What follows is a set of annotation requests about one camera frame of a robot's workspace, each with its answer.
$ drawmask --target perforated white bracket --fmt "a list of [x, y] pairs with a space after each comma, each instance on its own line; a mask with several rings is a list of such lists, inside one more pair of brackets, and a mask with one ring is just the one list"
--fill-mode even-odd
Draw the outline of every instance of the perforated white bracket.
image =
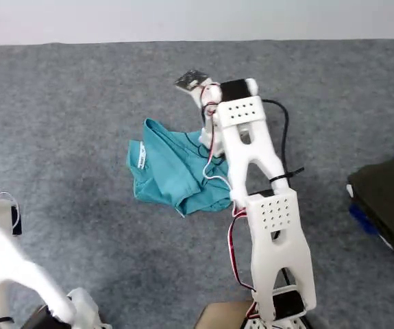
[[271, 327], [266, 326], [261, 319], [250, 319], [244, 329], [306, 329], [306, 327], [299, 318], [277, 321]]
[[[229, 164], [230, 197], [239, 207], [244, 207], [248, 195], [245, 188], [249, 164], [255, 163], [268, 179], [283, 175], [284, 168], [276, 155], [265, 121], [264, 108], [259, 96], [221, 102], [214, 115], [221, 130], [225, 157]], [[250, 144], [241, 140], [241, 132], [247, 130]], [[272, 184], [275, 194], [288, 188], [285, 178]]]
[[[288, 268], [296, 280], [296, 290], [305, 309], [316, 306], [310, 250], [300, 225], [297, 193], [289, 188], [285, 193], [270, 197], [260, 194], [245, 199], [253, 252], [251, 275], [262, 319], [274, 319], [273, 294], [278, 272]], [[277, 239], [271, 233], [280, 231]]]
[[220, 103], [217, 112], [222, 128], [265, 120], [265, 112], [259, 96]]
[[295, 194], [274, 195], [262, 200], [260, 204], [261, 229], [263, 232], [285, 230], [300, 220]]

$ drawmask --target cardboard box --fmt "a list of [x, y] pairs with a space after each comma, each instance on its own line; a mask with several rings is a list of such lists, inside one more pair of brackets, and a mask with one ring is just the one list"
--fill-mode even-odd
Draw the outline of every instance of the cardboard box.
[[194, 328], [240, 329], [251, 303], [249, 300], [209, 304], [204, 308]]

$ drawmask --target metal plate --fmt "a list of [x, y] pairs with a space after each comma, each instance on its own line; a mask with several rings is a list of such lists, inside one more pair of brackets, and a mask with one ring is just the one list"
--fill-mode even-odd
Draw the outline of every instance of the metal plate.
[[197, 70], [189, 70], [182, 77], [175, 81], [179, 89], [190, 92], [207, 80], [209, 76]]

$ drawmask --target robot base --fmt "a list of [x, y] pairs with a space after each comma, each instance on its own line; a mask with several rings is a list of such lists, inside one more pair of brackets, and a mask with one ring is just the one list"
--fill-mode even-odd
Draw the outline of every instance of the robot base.
[[[300, 318], [291, 320], [280, 320], [273, 322], [273, 329], [307, 329]], [[261, 319], [249, 319], [241, 329], [270, 329], [266, 327]]]

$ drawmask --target teal cloth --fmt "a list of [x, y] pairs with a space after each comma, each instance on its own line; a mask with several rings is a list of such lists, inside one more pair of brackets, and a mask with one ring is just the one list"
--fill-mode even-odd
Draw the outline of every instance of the teal cloth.
[[[127, 154], [136, 199], [171, 205], [183, 216], [227, 208], [230, 195], [225, 183], [203, 177], [208, 150], [198, 137], [199, 132], [170, 132], [159, 122], [146, 119], [143, 142], [130, 141]], [[144, 164], [139, 158], [141, 143], [146, 152]], [[206, 173], [226, 177], [227, 171], [227, 161], [214, 158]]]

